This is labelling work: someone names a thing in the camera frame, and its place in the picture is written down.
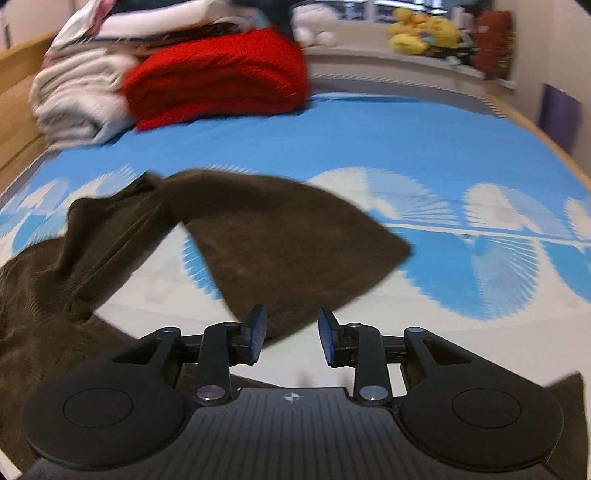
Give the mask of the wooden bed headboard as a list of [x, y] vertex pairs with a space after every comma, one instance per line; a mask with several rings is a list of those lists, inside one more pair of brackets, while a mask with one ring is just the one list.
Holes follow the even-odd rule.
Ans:
[[1, 191], [6, 190], [45, 149], [28, 97], [32, 80], [55, 35], [55, 32], [46, 33], [1, 52]]

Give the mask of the white folded bedding stack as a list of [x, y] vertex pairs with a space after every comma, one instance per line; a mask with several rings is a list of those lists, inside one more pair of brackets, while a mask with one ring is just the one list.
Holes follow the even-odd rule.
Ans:
[[257, 13], [291, 37], [291, 10], [290, 1], [89, 1], [66, 21], [47, 53], [57, 56], [87, 38], [148, 38]]

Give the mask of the white plush toy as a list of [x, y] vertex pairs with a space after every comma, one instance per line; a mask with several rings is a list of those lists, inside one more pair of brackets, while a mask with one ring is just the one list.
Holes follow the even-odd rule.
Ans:
[[294, 38], [303, 48], [335, 46], [339, 21], [339, 12], [322, 3], [297, 6], [291, 17]]

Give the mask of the white folded comforter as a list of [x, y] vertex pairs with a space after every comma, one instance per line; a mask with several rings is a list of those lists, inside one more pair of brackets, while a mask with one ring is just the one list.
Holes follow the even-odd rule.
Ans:
[[139, 62], [131, 55], [95, 49], [42, 69], [29, 105], [49, 150], [100, 145], [131, 128], [122, 87]]

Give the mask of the purple bag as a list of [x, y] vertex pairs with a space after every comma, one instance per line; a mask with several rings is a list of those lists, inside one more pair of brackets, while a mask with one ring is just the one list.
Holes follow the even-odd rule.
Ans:
[[582, 103], [564, 90], [545, 84], [537, 126], [571, 154], [581, 119]]

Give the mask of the red folded blanket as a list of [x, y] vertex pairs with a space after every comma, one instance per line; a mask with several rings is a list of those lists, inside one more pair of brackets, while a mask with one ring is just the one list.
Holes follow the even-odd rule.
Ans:
[[310, 94], [301, 47], [273, 27], [174, 45], [130, 70], [122, 92], [139, 131], [200, 118], [278, 115]]

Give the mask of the yellow plush toys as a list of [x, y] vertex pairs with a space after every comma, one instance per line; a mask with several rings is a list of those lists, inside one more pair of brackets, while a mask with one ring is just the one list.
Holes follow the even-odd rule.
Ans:
[[417, 13], [409, 8], [394, 9], [394, 23], [389, 27], [390, 48], [410, 56], [458, 50], [462, 34], [449, 19], [427, 13]]

